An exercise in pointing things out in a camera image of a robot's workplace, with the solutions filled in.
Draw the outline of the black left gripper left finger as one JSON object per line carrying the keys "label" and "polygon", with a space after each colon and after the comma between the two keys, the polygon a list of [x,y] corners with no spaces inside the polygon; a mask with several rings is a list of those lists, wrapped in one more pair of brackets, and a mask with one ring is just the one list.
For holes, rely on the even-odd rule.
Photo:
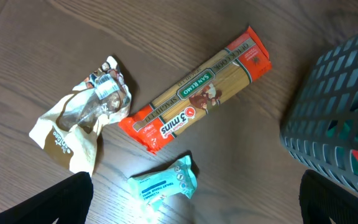
{"label": "black left gripper left finger", "polygon": [[93,199],[93,183],[79,172],[0,213],[0,223],[84,224]]}

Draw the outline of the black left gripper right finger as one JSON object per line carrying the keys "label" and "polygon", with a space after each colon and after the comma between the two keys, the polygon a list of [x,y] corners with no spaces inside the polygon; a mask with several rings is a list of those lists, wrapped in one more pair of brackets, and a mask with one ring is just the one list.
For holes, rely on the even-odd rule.
{"label": "black left gripper right finger", "polygon": [[304,224],[358,224],[358,198],[313,170],[306,170],[300,184]]}

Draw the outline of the grey plastic basket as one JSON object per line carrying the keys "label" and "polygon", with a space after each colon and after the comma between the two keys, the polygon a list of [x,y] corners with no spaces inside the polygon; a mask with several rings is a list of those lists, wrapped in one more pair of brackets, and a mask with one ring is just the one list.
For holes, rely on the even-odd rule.
{"label": "grey plastic basket", "polygon": [[[331,120],[338,125],[329,138]],[[280,140],[294,159],[358,193],[350,153],[358,144],[338,137],[345,120],[354,122],[353,138],[358,128],[358,34],[317,59],[280,130]]]}

